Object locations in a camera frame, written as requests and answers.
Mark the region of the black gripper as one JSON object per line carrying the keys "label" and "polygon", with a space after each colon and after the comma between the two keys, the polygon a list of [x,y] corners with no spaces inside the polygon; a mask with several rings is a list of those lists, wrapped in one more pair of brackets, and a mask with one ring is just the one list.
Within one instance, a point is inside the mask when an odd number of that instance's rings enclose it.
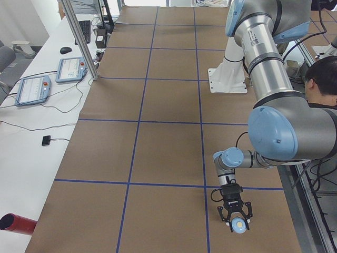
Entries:
{"label": "black gripper", "polygon": [[[232,228],[232,222],[231,222],[231,215],[233,213],[240,213],[241,216],[244,218],[244,222],[246,225],[246,229],[250,230],[250,220],[253,217],[253,211],[252,211],[252,205],[251,202],[245,202],[244,205],[247,207],[248,213],[243,212],[243,201],[241,200],[241,198],[233,198],[233,199],[226,199],[223,198],[224,201],[224,207],[222,206],[218,206],[217,210],[218,213],[220,215],[220,218],[223,222],[226,223],[227,226],[229,226],[230,228],[230,232],[233,232],[233,228]],[[223,214],[223,209],[227,210],[227,215],[225,216]]]}

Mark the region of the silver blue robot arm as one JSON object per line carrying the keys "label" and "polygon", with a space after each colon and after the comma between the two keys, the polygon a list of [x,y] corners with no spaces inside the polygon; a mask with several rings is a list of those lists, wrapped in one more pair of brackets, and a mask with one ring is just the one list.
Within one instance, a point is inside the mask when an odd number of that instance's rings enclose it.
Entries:
{"label": "silver blue robot arm", "polygon": [[336,110],[308,105],[292,88],[276,47],[306,37],[310,11],[310,1],[233,1],[230,6],[226,34],[243,50],[257,99],[247,131],[253,150],[230,147],[213,156],[223,202],[218,211],[227,211],[221,219],[232,232],[247,231],[253,216],[251,204],[241,199],[236,168],[271,168],[336,155]]}

